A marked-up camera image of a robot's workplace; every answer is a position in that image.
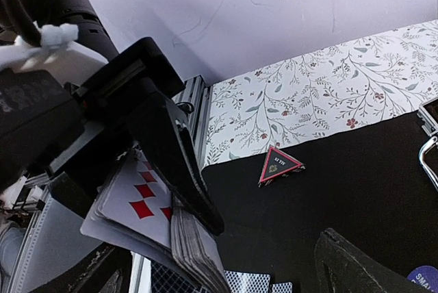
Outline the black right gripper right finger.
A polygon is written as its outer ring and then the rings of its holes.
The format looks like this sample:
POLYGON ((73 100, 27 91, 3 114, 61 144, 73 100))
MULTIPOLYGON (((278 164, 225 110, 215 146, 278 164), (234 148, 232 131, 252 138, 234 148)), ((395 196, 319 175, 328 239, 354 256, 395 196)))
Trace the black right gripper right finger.
POLYGON ((334 229, 325 229, 314 249, 319 292, 426 292, 384 267, 334 229))

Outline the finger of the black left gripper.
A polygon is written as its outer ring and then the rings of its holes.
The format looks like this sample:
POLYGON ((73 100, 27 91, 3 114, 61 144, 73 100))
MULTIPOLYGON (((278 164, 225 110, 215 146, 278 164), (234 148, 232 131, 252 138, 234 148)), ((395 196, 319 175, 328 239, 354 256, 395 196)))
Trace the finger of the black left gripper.
POLYGON ((214 235, 224 221, 198 167, 186 113, 157 90, 131 90, 128 130, 171 192, 214 235))

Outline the purple small blind button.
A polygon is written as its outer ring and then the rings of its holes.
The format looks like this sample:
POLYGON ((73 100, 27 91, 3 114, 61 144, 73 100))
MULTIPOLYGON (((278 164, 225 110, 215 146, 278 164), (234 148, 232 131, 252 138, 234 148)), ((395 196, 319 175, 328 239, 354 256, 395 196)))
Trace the purple small blind button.
POLYGON ((419 266, 409 273, 407 279, 431 292, 438 290, 438 270, 434 266, 419 266))

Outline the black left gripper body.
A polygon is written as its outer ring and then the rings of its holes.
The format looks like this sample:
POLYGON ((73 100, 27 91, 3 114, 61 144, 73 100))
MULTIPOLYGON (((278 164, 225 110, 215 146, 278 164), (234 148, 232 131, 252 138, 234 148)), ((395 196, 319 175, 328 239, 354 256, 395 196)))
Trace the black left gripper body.
POLYGON ((1 189, 25 174, 67 175, 90 199, 128 130, 131 90, 173 101, 184 89, 150 38, 118 52, 89 0, 1 0, 1 189))

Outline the blue patterned card deck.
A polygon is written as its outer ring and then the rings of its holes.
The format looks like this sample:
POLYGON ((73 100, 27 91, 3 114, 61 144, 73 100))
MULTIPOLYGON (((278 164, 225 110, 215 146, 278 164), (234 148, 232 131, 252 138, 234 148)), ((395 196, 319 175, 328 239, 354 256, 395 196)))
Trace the blue patterned card deck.
POLYGON ((117 161, 80 232, 142 255, 209 292, 230 290, 213 236, 173 205, 170 190, 139 149, 117 161))

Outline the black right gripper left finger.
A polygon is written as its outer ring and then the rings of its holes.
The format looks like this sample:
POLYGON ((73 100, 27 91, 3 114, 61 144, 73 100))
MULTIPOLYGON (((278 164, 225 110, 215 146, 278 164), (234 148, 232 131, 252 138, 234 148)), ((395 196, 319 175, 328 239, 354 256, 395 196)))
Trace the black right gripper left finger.
POLYGON ((33 292, 128 292, 133 257, 130 251, 101 244, 78 264, 33 292))

